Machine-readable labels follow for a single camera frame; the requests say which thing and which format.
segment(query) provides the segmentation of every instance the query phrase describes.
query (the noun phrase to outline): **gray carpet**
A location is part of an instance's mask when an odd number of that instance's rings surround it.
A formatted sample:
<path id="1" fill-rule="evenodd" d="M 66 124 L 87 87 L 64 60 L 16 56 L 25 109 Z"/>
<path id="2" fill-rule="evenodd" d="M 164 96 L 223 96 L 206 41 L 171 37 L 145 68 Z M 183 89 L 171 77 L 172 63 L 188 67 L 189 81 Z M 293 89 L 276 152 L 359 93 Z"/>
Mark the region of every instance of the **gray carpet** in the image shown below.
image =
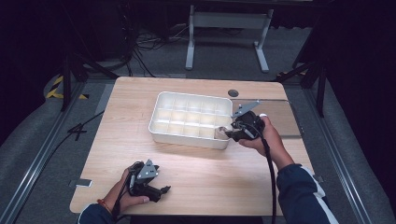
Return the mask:
<path id="1" fill-rule="evenodd" d="M 282 28 L 269 31 L 263 48 L 270 68 L 268 74 L 261 72 L 252 47 L 259 34 L 256 31 L 242 31 L 237 35 L 217 30 L 203 30 L 197 33 L 191 71 L 184 69 L 188 45 L 186 36 L 159 49 L 142 50 L 141 58 L 151 74 L 158 77 L 267 81 L 274 79 L 279 72 L 291 70 L 291 65 L 309 32 L 309 29 Z M 143 70 L 142 64 L 136 59 L 133 59 L 130 65 L 134 76 L 149 77 L 149 73 Z M 121 76 L 129 76 L 126 67 L 114 72 Z M 321 186 L 329 197 L 331 209 L 338 221 L 358 223 L 339 174 L 332 163 L 327 140 L 313 119 L 315 111 L 310 109 L 309 100 L 306 98 L 306 92 L 315 93 L 316 86 L 312 90 L 304 91 L 296 85 L 299 80 L 300 77 L 293 77 L 284 83 L 284 87 L 295 109 L 299 125 L 304 131 L 303 138 L 308 155 L 317 175 L 324 179 Z M 52 83 L 53 80 L 49 80 L 43 94 L 47 93 Z M 83 89 L 84 94 L 90 95 L 89 99 L 77 100 L 72 106 L 64 126 L 54 141 L 55 146 L 67 136 L 69 129 L 92 118 L 106 107 L 113 83 L 114 80 L 103 75 L 91 76 Z M 47 99 L 47 102 L 26 118 L 1 146 L 2 213 L 59 116 L 61 106 L 62 99 Z M 324 122 L 331 131 L 370 219 L 373 223 L 396 223 L 388 198 L 362 155 L 329 84 L 326 87 L 324 113 Z M 69 182 L 79 178 L 100 119 L 101 117 L 98 117 L 87 123 L 83 129 L 87 132 L 82 133 L 78 141 L 73 134 L 60 145 L 38 178 L 17 223 L 74 223 L 77 220 L 78 215 L 69 210 L 75 190 L 69 187 Z M 269 217 L 265 217 L 264 223 L 269 223 L 269 220 Z M 278 223 L 284 222 L 282 217 L 278 219 Z"/>

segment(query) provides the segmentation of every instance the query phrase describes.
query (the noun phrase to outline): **dark sleeve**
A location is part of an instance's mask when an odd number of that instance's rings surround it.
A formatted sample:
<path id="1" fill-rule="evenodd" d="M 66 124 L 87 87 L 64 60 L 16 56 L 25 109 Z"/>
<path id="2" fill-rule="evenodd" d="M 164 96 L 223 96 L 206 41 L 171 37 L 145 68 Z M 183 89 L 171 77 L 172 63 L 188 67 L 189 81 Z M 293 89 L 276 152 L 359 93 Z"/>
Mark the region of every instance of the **dark sleeve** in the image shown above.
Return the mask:
<path id="1" fill-rule="evenodd" d="M 289 223 L 338 223 L 329 209 L 322 187 L 312 173 L 300 164 L 292 164 L 278 172 L 278 201 Z"/>
<path id="2" fill-rule="evenodd" d="M 78 224 L 113 224 L 111 214 L 100 204 L 93 203 L 82 211 Z"/>

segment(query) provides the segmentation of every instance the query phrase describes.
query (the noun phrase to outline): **person's right hand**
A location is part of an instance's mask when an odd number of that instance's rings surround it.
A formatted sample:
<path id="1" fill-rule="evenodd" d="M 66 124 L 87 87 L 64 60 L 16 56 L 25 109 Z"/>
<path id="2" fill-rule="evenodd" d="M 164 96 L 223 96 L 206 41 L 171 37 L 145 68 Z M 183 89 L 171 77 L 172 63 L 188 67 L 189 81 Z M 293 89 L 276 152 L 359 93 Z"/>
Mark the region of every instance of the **person's right hand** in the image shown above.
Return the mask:
<path id="1" fill-rule="evenodd" d="M 277 169 L 280 170 L 286 165 L 294 163 L 293 159 L 286 151 L 279 133 L 272 125 L 271 120 L 269 120 L 267 116 L 262 116 L 261 119 L 265 123 L 262 135 L 264 136 L 265 140 L 268 143 L 268 146 L 270 147 L 271 158 L 276 164 Z M 266 156 L 264 145 L 262 144 L 262 140 L 260 138 L 256 138 L 254 140 L 241 139 L 238 143 L 244 147 L 254 148 L 261 155 Z"/>

